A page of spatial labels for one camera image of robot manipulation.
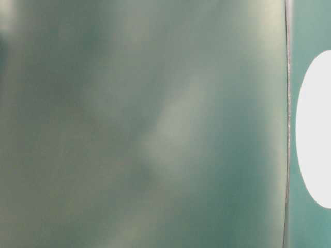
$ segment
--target green wall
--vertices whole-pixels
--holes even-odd
[[[1,247],[282,247],[284,1],[7,3]]]
[[[286,247],[327,248],[331,246],[331,211],[318,205],[304,184],[295,146],[295,118],[299,90],[309,65],[321,52],[331,49],[331,2],[293,0],[289,3],[292,116]]]

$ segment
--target teal surface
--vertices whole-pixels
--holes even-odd
[[[286,238],[288,248],[331,247],[331,210],[318,205],[307,191],[295,146],[296,107],[302,81],[314,58],[331,49],[330,8],[330,1],[291,1],[289,37],[292,142]]]
[[[284,1],[2,1],[1,247],[282,247]]]

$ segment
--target white oval shape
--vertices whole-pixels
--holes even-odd
[[[331,50],[318,55],[303,80],[296,111],[296,149],[312,198],[331,208]]]

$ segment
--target white circle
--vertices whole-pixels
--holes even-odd
[[[331,50],[318,55],[303,80],[296,112],[296,149],[312,198],[331,208]]]

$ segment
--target teal panel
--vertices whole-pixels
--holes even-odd
[[[1,247],[282,247],[284,1],[0,2]]]
[[[309,65],[321,52],[331,49],[331,2],[293,0],[289,7],[292,117],[286,247],[329,248],[331,210],[318,205],[304,184],[296,153],[295,119],[299,90]]]

